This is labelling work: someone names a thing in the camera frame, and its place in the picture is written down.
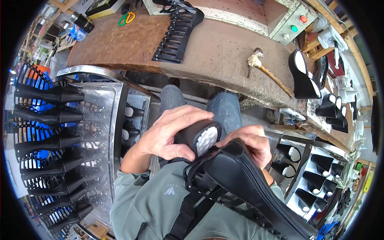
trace red light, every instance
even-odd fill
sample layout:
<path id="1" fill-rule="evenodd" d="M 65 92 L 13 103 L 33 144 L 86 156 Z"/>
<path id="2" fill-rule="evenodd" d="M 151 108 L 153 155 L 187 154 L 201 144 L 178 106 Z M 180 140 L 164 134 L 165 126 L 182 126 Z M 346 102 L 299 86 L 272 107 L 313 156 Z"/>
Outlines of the red light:
<path id="1" fill-rule="evenodd" d="M 303 23 L 308 22 L 308 19 L 307 19 L 306 16 L 301 16 L 301 17 L 300 17 L 300 20 L 301 20 Z"/>

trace shirt logo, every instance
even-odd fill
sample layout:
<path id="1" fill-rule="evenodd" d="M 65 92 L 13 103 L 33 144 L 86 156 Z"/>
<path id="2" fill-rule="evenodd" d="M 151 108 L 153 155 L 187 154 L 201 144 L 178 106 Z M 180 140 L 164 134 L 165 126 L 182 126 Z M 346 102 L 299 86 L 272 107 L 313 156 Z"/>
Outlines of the shirt logo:
<path id="1" fill-rule="evenodd" d="M 165 195 L 166 194 L 168 194 L 168 195 L 170 195 L 170 194 L 175 195 L 175 190 L 173 190 L 173 187 L 170 187 L 164 194 Z"/>

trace blue jeans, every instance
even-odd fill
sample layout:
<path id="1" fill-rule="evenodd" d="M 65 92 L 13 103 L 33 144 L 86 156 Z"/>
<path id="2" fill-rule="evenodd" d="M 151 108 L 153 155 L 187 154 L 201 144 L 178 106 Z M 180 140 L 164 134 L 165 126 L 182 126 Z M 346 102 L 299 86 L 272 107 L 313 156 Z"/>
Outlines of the blue jeans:
<path id="1" fill-rule="evenodd" d="M 183 94 L 175 85 L 166 85 L 161 91 L 161 105 L 159 116 L 165 110 L 174 109 L 186 105 Z M 207 111 L 215 114 L 213 120 L 219 122 L 222 127 L 220 140 L 224 139 L 228 133 L 242 127 L 240 105 L 238 96 L 233 92 L 218 92 L 209 102 Z"/>

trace hammer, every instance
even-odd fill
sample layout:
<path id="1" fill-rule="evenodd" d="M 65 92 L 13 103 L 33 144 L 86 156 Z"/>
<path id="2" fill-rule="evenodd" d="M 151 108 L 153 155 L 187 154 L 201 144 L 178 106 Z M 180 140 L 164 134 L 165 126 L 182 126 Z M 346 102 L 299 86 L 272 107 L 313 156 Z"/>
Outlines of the hammer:
<path id="1" fill-rule="evenodd" d="M 257 67 L 258 69 L 262 70 L 264 73 L 266 73 L 270 78 L 272 78 L 279 87 L 288 94 L 290 98 L 293 98 L 295 94 L 293 93 L 292 89 L 290 89 L 285 83 L 283 83 L 278 77 L 276 77 L 268 68 L 266 68 L 259 58 L 262 58 L 263 55 L 263 50 L 260 48 L 255 48 L 255 52 L 248 58 L 248 76 L 251 75 L 251 70 L 254 67 Z"/>

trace black thermos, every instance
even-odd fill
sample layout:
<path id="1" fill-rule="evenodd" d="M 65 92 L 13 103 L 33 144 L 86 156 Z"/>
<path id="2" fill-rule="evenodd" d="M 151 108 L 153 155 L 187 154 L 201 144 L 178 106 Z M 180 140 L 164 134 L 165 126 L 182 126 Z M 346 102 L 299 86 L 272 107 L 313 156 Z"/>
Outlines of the black thermos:
<path id="1" fill-rule="evenodd" d="M 90 21 L 88 21 L 88 19 L 86 19 L 83 15 L 77 12 L 74 12 L 70 16 L 70 20 L 74 24 L 78 25 L 80 28 L 84 29 L 84 31 L 86 31 L 87 33 L 90 33 L 95 27 Z"/>

